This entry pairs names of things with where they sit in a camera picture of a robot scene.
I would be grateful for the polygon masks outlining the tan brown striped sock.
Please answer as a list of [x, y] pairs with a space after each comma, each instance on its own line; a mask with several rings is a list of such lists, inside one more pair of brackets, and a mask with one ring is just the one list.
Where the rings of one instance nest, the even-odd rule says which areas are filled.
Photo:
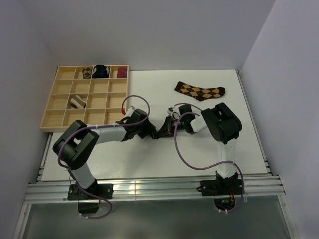
[[79, 95], [73, 95], [70, 98], [70, 107], [73, 109], [84, 109], [86, 107], [86, 100]]

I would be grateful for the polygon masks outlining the black white striped sock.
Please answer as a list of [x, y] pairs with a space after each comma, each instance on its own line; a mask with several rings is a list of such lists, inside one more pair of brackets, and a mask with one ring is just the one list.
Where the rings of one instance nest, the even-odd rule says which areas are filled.
[[151, 130], [150, 131], [150, 136], [152, 139], [159, 139], [161, 138], [161, 136], [158, 134], [158, 132], [156, 130]]

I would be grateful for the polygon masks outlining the brown argyle sock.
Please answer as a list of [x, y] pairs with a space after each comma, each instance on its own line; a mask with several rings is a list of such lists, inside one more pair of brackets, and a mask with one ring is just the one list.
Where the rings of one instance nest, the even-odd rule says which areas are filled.
[[179, 81], [174, 90], [180, 94], [192, 97], [200, 102], [209, 99], [218, 99], [226, 94], [224, 87], [201, 88]]

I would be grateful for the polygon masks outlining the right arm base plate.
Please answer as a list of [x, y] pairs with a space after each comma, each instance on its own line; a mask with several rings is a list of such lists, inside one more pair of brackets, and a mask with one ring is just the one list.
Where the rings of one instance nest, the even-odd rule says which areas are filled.
[[236, 172], [233, 176], [222, 178], [216, 173], [214, 180], [202, 180], [200, 186], [196, 188], [203, 197], [222, 196], [222, 198], [214, 198], [215, 207], [220, 210], [229, 212], [236, 207], [235, 196], [240, 195], [242, 199], [244, 195], [244, 181], [238, 178]]

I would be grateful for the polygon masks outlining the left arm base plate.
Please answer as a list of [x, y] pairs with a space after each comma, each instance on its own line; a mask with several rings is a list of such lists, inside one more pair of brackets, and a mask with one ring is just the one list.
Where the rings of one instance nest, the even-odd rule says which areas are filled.
[[78, 201], [78, 212], [83, 216], [95, 214], [102, 202], [110, 206], [107, 215], [113, 209], [109, 201], [113, 196], [113, 184], [94, 183], [88, 189], [82, 189], [78, 184], [71, 184], [67, 195], [68, 201]]

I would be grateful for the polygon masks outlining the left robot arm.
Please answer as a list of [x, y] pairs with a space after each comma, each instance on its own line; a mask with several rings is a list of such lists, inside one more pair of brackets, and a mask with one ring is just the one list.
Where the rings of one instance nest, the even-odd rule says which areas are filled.
[[53, 145], [53, 151], [62, 164], [77, 182], [79, 193], [86, 199], [95, 197], [97, 180], [92, 175], [87, 160], [95, 145], [106, 142], [123, 142], [138, 135], [156, 139], [156, 127], [149, 121], [146, 112], [133, 109], [113, 125], [92, 126], [76, 120]]

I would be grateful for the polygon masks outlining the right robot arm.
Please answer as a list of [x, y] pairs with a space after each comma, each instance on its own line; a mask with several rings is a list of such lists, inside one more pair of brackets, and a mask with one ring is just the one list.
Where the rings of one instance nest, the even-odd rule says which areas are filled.
[[199, 107], [178, 103], [169, 108], [164, 124], [157, 132], [157, 138], [174, 138], [177, 143], [177, 132], [184, 130], [193, 135], [208, 129], [211, 136], [218, 142], [219, 162], [214, 164], [216, 190], [227, 194], [233, 188], [230, 178], [236, 178], [240, 170], [235, 165], [235, 150], [242, 123], [225, 103], [219, 103], [212, 109], [201, 110]]

